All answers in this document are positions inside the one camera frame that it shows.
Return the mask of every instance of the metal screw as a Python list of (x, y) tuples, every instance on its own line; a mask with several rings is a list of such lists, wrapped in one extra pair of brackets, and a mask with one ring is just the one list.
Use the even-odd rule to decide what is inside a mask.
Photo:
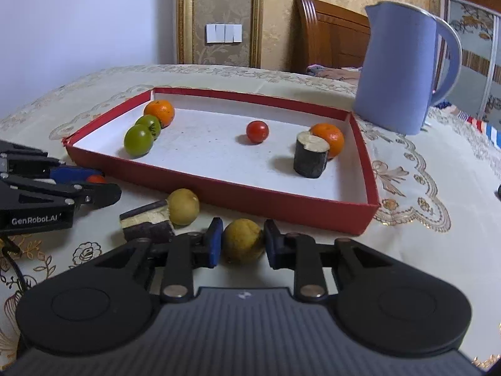
[(171, 284), (163, 289), (164, 295), (172, 298), (181, 298), (188, 294), (188, 289), (180, 284)]
[(325, 294), (324, 287), (321, 287), (317, 284), (308, 284), (306, 286), (302, 286), (299, 292), (301, 293), (301, 295), (309, 298), (318, 298)]

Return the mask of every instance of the red tray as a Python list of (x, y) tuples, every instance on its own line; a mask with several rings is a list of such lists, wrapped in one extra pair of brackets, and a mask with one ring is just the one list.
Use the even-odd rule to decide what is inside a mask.
[[(147, 102), (176, 109), (151, 151), (131, 159), (125, 132)], [(252, 120), (270, 136), (251, 145)], [(319, 122), (342, 129), (345, 148), (318, 179), (292, 168), (296, 134)], [(291, 223), (359, 235), (379, 208), (371, 162), (350, 112), (277, 97), (228, 91), (156, 87), (109, 110), (63, 140), (80, 166), (160, 191), (190, 188), (200, 201)]]

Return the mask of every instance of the pitcher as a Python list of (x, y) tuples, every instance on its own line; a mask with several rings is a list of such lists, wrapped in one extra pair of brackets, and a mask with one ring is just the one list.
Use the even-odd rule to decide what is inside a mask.
[[(447, 22), (411, 4), (381, 1), (365, 10), (371, 37), (353, 110), (388, 130), (417, 134), (428, 107), (456, 83), (462, 62), (459, 36)], [(433, 93), (439, 34), (447, 42), (450, 64)]]

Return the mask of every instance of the light switch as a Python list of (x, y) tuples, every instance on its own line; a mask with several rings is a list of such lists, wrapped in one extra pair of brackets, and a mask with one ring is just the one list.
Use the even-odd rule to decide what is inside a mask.
[(231, 44), (233, 42), (233, 24), (225, 25), (225, 42)]
[(242, 24), (233, 25), (233, 42), (242, 42)]
[(216, 42), (225, 42), (224, 24), (216, 24)]
[(216, 42), (216, 24), (207, 24), (205, 26), (205, 39), (208, 44)]

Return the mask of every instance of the orange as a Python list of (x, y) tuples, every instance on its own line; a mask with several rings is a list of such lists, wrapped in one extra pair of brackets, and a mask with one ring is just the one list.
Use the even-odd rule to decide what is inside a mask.
[(329, 123), (315, 124), (315, 126), (310, 129), (310, 133), (314, 136), (323, 138), (329, 143), (331, 148), (329, 150), (329, 158), (334, 158), (343, 150), (344, 136), (341, 130), (336, 126)]
[(168, 100), (154, 100), (146, 105), (143, 114), (157, 117), (163, 129), (174, 119), (174, 107)]

